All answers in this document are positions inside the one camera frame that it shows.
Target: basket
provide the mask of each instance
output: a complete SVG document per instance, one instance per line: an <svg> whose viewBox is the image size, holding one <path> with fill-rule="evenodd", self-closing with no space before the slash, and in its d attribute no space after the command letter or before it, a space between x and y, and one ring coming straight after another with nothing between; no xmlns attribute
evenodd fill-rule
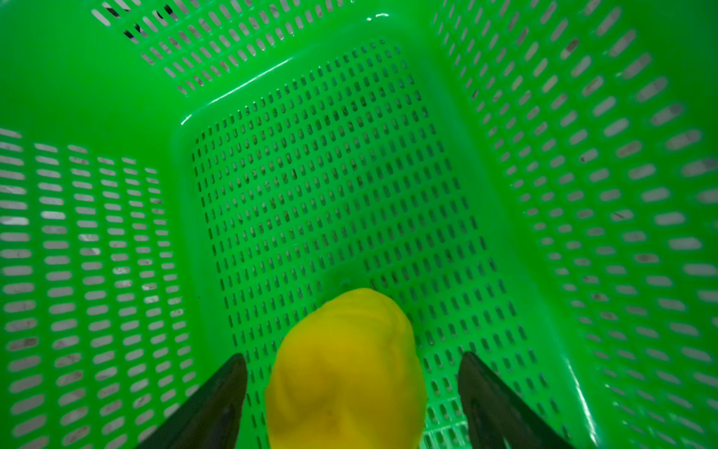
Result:
<svg viewBox="0 0 718 449"><path fill-rule="evenodd" d="M4 2L0 435L132 448L240 352L268 448L282 337L371 287L414 326L423 449L469 445L465 351L576 448L712 447L717 17Z"/></svg>

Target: yellow ball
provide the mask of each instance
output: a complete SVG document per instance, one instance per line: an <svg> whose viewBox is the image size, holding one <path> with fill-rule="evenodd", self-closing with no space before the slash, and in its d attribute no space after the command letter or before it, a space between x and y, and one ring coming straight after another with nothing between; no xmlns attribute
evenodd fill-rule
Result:
<svg viewBox="0 0 718 449"><path fill-rule="evenodd" d="M389 297L347 292L289 331L264 392L272 449L416 449L426 385Z"/></svg>

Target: green basket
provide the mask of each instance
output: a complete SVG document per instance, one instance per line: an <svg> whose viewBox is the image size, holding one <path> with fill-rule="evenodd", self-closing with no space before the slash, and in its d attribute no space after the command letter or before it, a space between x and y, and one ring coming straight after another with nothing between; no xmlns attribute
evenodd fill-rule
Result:
<svg viewBox="0 0 718 449"><path fill-rule="evenodd" d="M713 1L5 1L0 435L132 448L372 287L576 448L718 435Z"/></svg>

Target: black pointed object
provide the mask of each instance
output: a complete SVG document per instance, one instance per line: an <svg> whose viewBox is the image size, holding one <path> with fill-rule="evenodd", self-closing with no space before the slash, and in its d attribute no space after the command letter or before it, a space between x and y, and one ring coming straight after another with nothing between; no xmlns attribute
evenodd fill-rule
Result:
<svg viewBox="0 0 718 449"><path fill-rule="evenodd" d="M137 449L234 449L246 392L247 365L235 354Z"/></svg>
<svg viewBox="0 0 718 449"><path fill-rule="evenodd" d="M474 449L572 449L474 353L462 357L459 396Z"/></svg>

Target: laundry basket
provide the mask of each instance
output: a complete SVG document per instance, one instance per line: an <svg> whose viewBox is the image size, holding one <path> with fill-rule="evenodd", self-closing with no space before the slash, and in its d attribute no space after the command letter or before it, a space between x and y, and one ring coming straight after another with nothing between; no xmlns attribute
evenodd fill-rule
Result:
<svg viewBox="0 0 718 449"><path fill-rule="evenodd" d="M576 448L714 447L715 5L2 2L4 447L133 448L239 352L268 448L282 337L358 287L423 449L465 351Z"/></svg>

